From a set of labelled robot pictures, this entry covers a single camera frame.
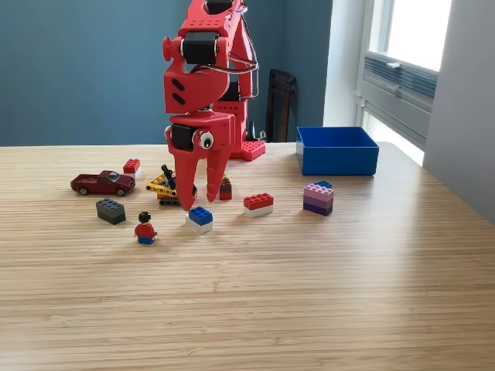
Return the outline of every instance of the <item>black chair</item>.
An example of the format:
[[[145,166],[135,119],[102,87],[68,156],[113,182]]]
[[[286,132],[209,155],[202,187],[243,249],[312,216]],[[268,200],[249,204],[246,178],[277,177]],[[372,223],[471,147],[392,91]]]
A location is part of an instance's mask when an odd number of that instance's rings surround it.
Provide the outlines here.
[[[279,70],[270,70],[268,86],[268,105],[266,110],[266,142],[273,142],[275,132],[275,100],[281,104],[280,121],[278,126],[279,142],[287,141],[288,114],[291,100],[295,98],[295,77],[290,73]]]

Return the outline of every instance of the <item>blue box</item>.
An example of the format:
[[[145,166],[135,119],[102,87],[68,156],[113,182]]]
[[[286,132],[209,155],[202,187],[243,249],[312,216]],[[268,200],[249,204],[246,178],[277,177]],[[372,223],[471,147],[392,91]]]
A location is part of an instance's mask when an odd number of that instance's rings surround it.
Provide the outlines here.
[[[297,128],[303,175],[374,175],[380,147],[363,128]]]

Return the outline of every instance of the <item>red torso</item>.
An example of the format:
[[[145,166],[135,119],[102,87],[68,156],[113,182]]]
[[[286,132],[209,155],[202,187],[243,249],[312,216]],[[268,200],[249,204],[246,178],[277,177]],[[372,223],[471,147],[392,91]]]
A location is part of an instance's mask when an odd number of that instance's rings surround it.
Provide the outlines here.
[[[134,230],[134,234],[138,237],[153,238],[155,230],[151,224],[139,224]]]

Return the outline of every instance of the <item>dark red toy car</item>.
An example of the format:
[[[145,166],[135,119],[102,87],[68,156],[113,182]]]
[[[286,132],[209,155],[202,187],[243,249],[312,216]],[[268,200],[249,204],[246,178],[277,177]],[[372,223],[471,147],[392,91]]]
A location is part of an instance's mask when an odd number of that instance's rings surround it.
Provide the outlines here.
[[[88,193],[116,194],[124,196],[136,185],[134,178],[105,170],[100,175],[80,174],[72,182],[70,188],[81,195]]]

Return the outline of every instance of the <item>window blind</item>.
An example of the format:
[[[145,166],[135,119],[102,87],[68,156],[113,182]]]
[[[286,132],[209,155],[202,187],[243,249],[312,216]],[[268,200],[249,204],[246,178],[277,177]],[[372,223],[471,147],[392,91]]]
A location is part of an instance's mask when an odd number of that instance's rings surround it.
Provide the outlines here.
[[[401,89],[433,100],[435,97],[437,76],[415,70],[411,67],[398,63],[398,66],[388,66],[385,60],[373,56],[364,59],[364,70],[366,75],[378,76]]]

